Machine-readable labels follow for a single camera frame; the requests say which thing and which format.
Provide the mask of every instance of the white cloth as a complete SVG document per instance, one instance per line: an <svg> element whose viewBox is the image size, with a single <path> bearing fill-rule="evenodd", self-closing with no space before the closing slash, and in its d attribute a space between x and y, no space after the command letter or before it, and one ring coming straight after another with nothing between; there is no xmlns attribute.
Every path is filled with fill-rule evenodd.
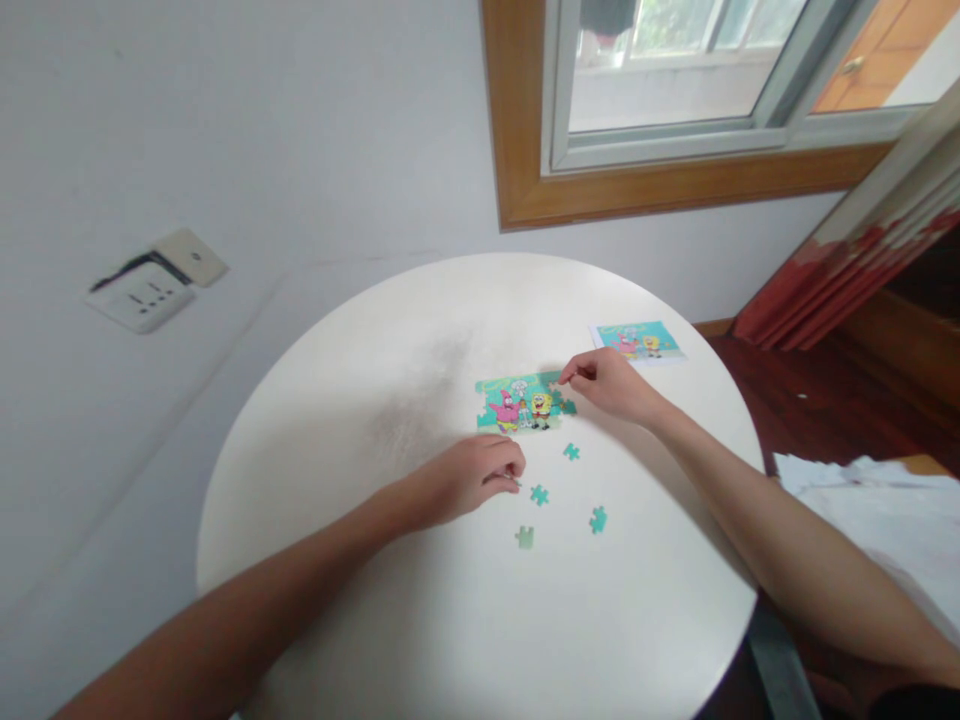
<svg viewBox="0 0 960 720"><path fill-rule="evenodd" d="M861 457L775 455L780 483L883 566L960 648L960 482Z"/></svg>

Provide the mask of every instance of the electrical outlet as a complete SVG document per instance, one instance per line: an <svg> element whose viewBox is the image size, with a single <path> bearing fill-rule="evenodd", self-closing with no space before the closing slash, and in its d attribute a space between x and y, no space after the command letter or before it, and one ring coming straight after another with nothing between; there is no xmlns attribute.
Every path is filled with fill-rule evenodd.
<svg viewBox="0 0 960 720"><path fill-rule="evenodd" d="M210 287L228 269L203 240L186 228L158 240L153 249L200 287Z"/></svg>
<svg viewBox="0 0 960 720"><path fill-rule="evenodd" d="M160 265L146 262L87 293L86 303L135 333L156 330L195 293Z"/></svg>

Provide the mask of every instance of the red curtain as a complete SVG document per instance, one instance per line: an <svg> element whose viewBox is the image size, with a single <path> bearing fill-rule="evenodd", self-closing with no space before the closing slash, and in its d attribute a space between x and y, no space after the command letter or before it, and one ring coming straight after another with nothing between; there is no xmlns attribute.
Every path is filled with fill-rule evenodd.
<svg viewBox="0 0 960 720"><path fill-rule="evenodd" d="M954 225L960 197L940 203L918 230L914 211L855 237L808 239L737 316L733 334L764 349L806 350Z"/></svg>

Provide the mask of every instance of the window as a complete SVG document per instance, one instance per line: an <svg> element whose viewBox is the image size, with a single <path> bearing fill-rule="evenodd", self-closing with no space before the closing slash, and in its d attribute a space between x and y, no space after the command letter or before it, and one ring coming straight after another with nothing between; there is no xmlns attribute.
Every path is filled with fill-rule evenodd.
<svg viewBox="0 0 960 720"><path fill-rule="evenodd" d="M916 93L899 93L897 102L895 81L958 5L551 0L546 32L555 33L556 50L545 80L554 84L553 118L542 169L894 140L924 109ZM960 64L937 74L948 76L945 89Z"/></svg>
<svg viewBox="0 0 960 720"><path fill-rule="evenodd" d="M960 0L587 2L481 0L503 229L848 189L960 73Z"/></svg>

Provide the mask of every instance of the curtain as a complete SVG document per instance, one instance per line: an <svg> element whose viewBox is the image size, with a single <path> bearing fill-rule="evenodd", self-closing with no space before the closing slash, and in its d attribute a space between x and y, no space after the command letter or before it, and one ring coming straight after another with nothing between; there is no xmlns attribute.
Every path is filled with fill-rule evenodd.
<svg viewBox="0 0 960 720"><path fill-rule="evenodd" d="M938 136L927 115L951 123ZM735 337L809 349L960 223L960 102L927 115L743 309Z"/></svg>

